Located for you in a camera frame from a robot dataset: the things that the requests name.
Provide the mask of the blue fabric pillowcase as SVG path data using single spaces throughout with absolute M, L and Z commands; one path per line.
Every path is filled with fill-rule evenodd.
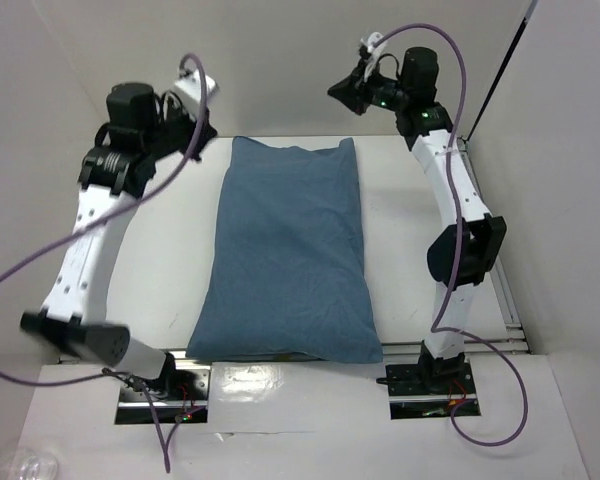
M 382 360 L 352 139 L 318 150 L 233 140 L 208 291 L 186 353 Z

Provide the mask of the cream yellow foam pillow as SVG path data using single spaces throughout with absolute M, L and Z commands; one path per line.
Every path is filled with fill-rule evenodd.
M 315 358 L 306 354 L 300 353 L 282 353 L 273 355 L 264 355 L 261 361 L 266 362 L 308 362 L 314 361 Z

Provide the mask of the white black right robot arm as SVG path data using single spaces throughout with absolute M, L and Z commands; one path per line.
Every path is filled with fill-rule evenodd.
M 408 150 L 422 167 L 439 209 L 442 231 L 427 251 L 427 266 L 436 283 L 434 319 L 421 344 L 418 362 L 384 383 L 399 393 L 462 393 L 468 373 L 465 337 L 475 294 L 494 264 L 507 225 L 493 215 L 478 194 L 457 148 L 453 122 L 436 99 L 437 54 L 408 49 L 398 60 L 394 78 L 379 67 L 384 53 L 361 46 L 352 72 L 331 86 L 330 97 L 357 115 L 371 106 L 391 111 Z

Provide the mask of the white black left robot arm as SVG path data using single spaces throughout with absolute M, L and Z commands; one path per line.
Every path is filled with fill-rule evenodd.
M 127 326 L 107 318 L 113 269 L 126 230 L 148 199 L 145 189 L 157 161 L 190 149 L 199 160 L 217 135 L 200 117 L 202 101 L 217 92 L 195 74 L 176 80 L 162 95 L 138 82 L 114 86 L 106 98 L 109 120 L 94 138 L 78 177 L 79 205 L 55 283 L 37 312 L 23 313 L 20 328 L 60 352 L 141 379 L 156 399 L 175 395 L 190 379 L 176 371 L 172 354 L 134 339 Z

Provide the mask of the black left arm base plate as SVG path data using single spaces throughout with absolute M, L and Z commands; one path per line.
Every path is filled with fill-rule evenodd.
M 209 366 L 194 365 L 177 373 L 174 384 L 168 386 L 166 391 L 158 391 L 146 383 L 148 397 L 152 401 L 159 423 L 206 423 L 210 377 Z M 114 424 L 151 424 L 153 416 L 148 397 L 133 381 L 124 383 L 119 390 Z

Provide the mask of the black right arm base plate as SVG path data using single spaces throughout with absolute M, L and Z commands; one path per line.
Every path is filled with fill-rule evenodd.
M 425 380 L 416 364 L 393 364 L 385 367 L 385 376 L 376 383 L 387 388 L 390 416 L 399 419 L 480 416 L 473 372 L 468 362 L 458 373 Z

